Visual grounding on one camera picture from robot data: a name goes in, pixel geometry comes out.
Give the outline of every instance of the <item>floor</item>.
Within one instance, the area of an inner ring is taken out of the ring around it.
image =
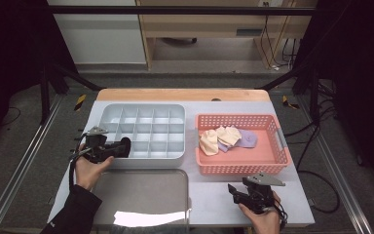
[[[291,68],[289,62],[279,59],[284,64],[279,70],[266,69],[251,39],[199,38],[196,44],[191,44],[190,40],[161,39],[151,70],[125,68],[121,72],[102,74],[83,70],[82,75],[111,88],[253,89]],[[39,233],[47,221],[68,163],[64,156],[75,146],[75,138],[85,126],[91,103],[96,98],[96,92],[71,79],[67,82],[70,91],[66,96],[51,93],[58,111],[45,130],[39,125],[39,87],[19,92],[11,99],[12,108],[0,129],[0,233]],[[293,82],[289,80],[269,92],[285,133],[293,133],[311,122],[306,113],[309,95],[294,96]],[[323,84],[331,88],[332,84],[326,82]],[[87,95],[86,101],[80,111],[73,111],[80,94]],[[283,105],[283,96],[300,108]],[[316,176],[300,174],[307,197],[317,204],[318,209],[312,209],[316,223],[306,228],[285,228],[283,232],[374,233],[374,172],[357,164],[355,150],[335,118],[337,113],[332,109],[332,102],[326,99],[320,97],[324,114],[319,134],[314,135],[314,129],[310,128],[288,136],[286,141],[293,161],[298,162],[307,142],[313,138],[301,168],[331,181],[339,191],[341,205],[330,214],[319,211],[335,207],[337,197],[332,186]],[[38,132],[44,134],[44,139],[38,149],[31,149],[30,142]],[[14,191],[6,190],[8,184],[14,186]]]

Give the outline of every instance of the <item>person's left hand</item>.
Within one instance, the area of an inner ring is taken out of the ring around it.
[[[114,157],[110,156],[101,164],[94,164],[88,161],[86,158],[80,157],[75,165],[77,185],[80,185],[87,190],[91,190],[101,176],[102,172],[104,172],[104,170],[107,169],[113,161]]]

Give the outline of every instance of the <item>gray floor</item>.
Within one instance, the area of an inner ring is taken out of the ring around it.
[[[83,72],[83,76],[109,88],[252,89],[272,81],[287,69],[284,66],[279,71],[266,70],[260,57],[256,53],[248,52],[256,52],[251,40],[199,38],[197,44],[189,44],[185,41],[167,39],[160,40],[157,46],[150,71],[129,69],[121,73],[104,74],[86,71]],[[310,122],[303,109],[293,109],[281,103],[282,95],[287,95],[290,103],[303,105],[307,100],[305,96],[292,95],[289,90],[292,82],[288,81],[270,91],[272,103],[285,134],[297,131]],[[74,138],[81,134],[79,130],[84,128],[92,102],[96,98],[96,92],[85,89],[72,80],[68,80],[68,83],[71,87],[70,92],[61,97],[59,112],[31,162],[11,206],[0,220],[0,233],[8,233],[4,231],[5,228],[19,233],[34,233],[46,223],[52,207],[52,198],[56,195],[68,164],[65,158],[75,146]],[[87,95],[84,105],[80,111],[73,111],[81,94]],[[329,105],[330,103],[326,102],[322,110]],[[11,108],[4,123],[17,119],[0,129],[0,197],[39,128],[39,87],[32,87],[13,96],[11,106],[20,110],[20,116],[17,118],[19,113]],[[355,151],[350,140],[339,121],[333,118],[333,114],[329,113],[328,118],[324,118],[320,123],[320,136],[329,147],[332,157],[335,158],[374,232],[374,172],[371,168],[356,163]],[[308,130],[286,139],[294,162],[298,161],[305,146],[300,142],[308,140],[311,134],[312,131]],[[319,137],[310,145],[301,169],[332,180],[318,141]],[[318,207],[326,210],[334,207],[335,195],[323,181],[304,174],[300,175],[300,179],[307,197],[315,199]],[[306,228],[286,228],[283,232],[356,233],[346,206],[347,204],[341,204],[333,214],[313,210],[315,224]]]

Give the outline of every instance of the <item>person's right hand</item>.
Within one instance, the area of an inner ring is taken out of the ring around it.
[[[281,198],[273,191],[273,196],[276,200],[276,206],[279,206]],[[248,207],[243,204],[239,204],[239,208],[243,214],[247,216],[258,234],[279,234],[281,218],[279,217],[278,211],[272,209],[263,214],[255,214]]]

